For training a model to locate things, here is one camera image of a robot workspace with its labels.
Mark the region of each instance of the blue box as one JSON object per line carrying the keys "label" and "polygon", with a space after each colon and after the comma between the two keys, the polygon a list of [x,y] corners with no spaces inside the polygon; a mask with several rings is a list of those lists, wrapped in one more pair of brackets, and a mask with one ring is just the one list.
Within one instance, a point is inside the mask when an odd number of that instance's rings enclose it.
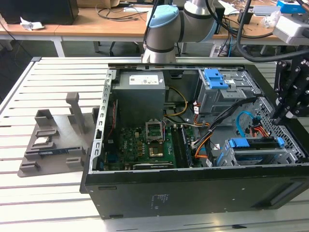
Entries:
{"label": "blue box", "polygon": [[282,0],[277,2],[277,6],[281,7],[281,13],[283,14],[296,14],[296,13],[305,13],[305,9],[302,8],[301,5],[299,5],[298,2],[284,2]]}

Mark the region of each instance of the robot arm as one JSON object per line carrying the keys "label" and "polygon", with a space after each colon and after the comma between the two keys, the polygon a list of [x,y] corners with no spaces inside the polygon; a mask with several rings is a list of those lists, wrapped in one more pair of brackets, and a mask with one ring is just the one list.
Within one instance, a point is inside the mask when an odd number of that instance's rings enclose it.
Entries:
{"label": "robot arm", "polygon": [[[213,0],[208,2],[214,12]],[[176,62],[176,42],[208,40],[213,36],[216,27],[217,23],[207,10],[205,0],[187,1],[183,11],[179,11],[176,6],[158,6],[149,25],[142,62]]]}

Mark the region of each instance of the floor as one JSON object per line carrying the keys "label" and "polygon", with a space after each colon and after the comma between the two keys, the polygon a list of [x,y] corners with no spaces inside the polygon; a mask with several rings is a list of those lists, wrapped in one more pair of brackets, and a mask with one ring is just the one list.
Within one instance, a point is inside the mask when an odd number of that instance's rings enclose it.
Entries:
{"label": "floor", "polygon": [[[20,41],[22,46],[33,57],[57,57],[54,44],[50,41]],[[64,42],[63,47],[67,57],[108,57],[112,42],[101,42],[100,52],[95,53],[92,42]],[[13,51],[3,49],[0,52],[0,102],[11,90],[16,80],[29,64],[31,57],[15,41],[11,42]],[[208,57],[211,52],[211,44],[188,43],[187,57]],[[138,57],[136,47],[130,42],[116,42],[113,48],[116,57]]]}

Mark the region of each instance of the white paper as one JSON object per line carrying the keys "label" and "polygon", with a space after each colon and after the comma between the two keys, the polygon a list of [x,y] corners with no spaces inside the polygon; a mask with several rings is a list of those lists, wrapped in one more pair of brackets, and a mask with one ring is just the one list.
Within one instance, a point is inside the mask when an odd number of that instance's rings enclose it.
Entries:
{"label": "white paper", "polygon": [[158,75],[131,75],[129,85],[158,85]]}
{"label": "white paper", "polygon": [[233,7],[234,4],[229,4],[221,0],[218,0],[218,2],[225,8],[224,15],[239,14],[239,10]]}
{"label": "white paper", "polygon": [[24,29],[26,29],[26,30],[32,31],[32,30],[36,30],[36,29],[45,28],[45,27],[42,25],[42,23],[40,23],[40,22],[34,22],[34,23],[28,22],[28,21],[24,20],[22,17],[20,17],[20,21],[21,21],[20,25],[21,25]]}

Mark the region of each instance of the motherboard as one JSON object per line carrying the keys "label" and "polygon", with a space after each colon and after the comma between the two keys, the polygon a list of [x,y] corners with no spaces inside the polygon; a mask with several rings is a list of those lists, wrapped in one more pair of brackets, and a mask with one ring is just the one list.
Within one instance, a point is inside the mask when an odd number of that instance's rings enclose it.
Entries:
{"label": "motherboard", "polygon": [[121,128],[117,138],[105,144],[107,153],[100,165],[105,171],[189,167],[193,140],[191,127],[165,126],[162,131],[160,127]]}

